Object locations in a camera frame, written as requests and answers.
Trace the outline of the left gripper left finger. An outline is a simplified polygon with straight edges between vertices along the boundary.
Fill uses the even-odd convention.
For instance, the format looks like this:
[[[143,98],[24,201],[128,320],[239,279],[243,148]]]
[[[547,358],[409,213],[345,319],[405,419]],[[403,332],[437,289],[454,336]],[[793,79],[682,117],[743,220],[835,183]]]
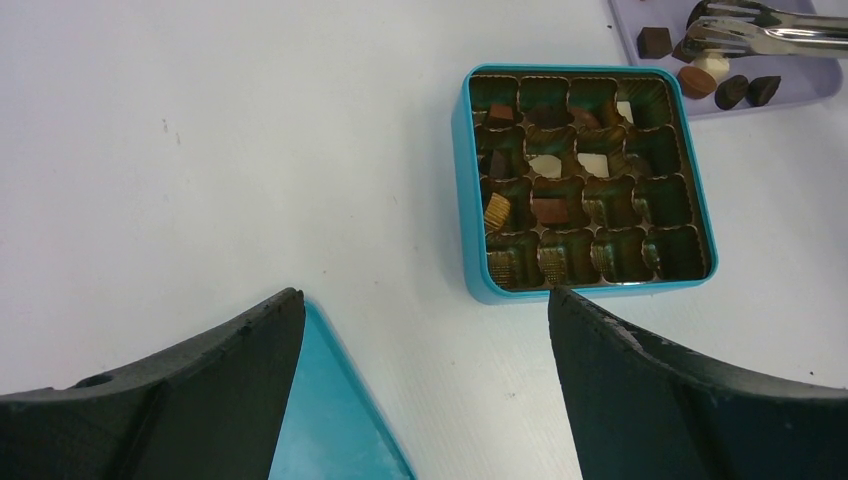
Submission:
[[[287,288],[146,358],[1,399],[5,479],[265,479],[305,331]]]

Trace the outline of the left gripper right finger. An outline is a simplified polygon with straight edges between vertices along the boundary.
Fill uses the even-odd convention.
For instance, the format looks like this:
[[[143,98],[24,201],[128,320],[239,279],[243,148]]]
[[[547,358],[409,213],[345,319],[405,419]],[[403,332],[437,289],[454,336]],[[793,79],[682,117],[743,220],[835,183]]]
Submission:
[[[549,333],[586,479],[843,479],[847,393],[741,368],[565,288]]]

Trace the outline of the metal tongs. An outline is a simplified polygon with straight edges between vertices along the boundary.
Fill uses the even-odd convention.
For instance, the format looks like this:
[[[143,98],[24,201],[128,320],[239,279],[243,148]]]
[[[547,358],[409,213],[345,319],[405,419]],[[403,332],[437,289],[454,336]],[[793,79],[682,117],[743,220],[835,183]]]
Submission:
[[[727,58],[845,58],[847,19],[787,12],[754,1],[701,1],[690,14],[681,49],[691,56]]]

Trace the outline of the teal tin lid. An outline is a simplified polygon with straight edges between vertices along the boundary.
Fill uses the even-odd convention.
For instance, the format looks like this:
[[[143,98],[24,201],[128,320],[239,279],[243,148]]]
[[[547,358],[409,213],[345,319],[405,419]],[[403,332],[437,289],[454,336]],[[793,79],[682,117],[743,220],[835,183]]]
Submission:
[[[414,479],[403,450],[319,305],[304,337],[269,477]]]

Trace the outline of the teal chocolate tin box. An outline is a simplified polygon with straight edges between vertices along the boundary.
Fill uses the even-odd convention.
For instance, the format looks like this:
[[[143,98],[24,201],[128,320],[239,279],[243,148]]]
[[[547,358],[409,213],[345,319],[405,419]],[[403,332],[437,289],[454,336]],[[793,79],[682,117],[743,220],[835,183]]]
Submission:
[[[719,261],[678,81],[483,64],[451,118],[463,270],[489,305],[694,287]]]

